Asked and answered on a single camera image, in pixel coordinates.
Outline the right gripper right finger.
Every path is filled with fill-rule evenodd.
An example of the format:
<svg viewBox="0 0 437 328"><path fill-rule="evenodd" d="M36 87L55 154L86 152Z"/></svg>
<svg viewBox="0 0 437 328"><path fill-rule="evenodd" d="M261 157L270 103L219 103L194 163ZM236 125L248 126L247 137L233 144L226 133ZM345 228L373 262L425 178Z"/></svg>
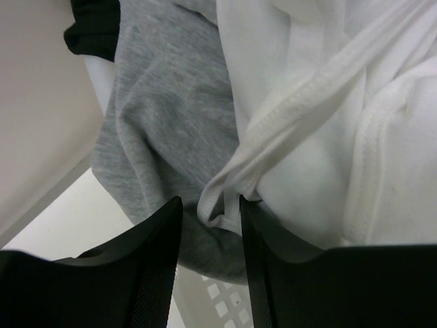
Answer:
<svg viewBox="0 0 437 328"><path fill-rule="evenodd" d="M436 246L319 249L240 200L255 327L435 327Z"/></svg>

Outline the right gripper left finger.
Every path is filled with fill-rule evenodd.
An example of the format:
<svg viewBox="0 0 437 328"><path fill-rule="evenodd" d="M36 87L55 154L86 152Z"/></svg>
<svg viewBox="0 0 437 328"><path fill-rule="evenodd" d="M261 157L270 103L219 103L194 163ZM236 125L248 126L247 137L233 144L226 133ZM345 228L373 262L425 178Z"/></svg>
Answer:
<svg viewBox="0 0 437 328"><path fill-rule="evenodd" d="M183 205L151 217L77 258L1 252L2 327L165 327Z"/></svg>

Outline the white tank top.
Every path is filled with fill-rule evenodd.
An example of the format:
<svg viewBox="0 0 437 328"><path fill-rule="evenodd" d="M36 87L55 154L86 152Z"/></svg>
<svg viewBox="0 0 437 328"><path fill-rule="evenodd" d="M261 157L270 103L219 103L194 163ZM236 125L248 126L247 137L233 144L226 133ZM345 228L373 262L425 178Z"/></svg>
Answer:
<svg viewBox="0 0 437 328"><path fill-rule="evenodd" d="M239 145L201 194L322 249L436 242L436 2L218 1Z"/></svg>

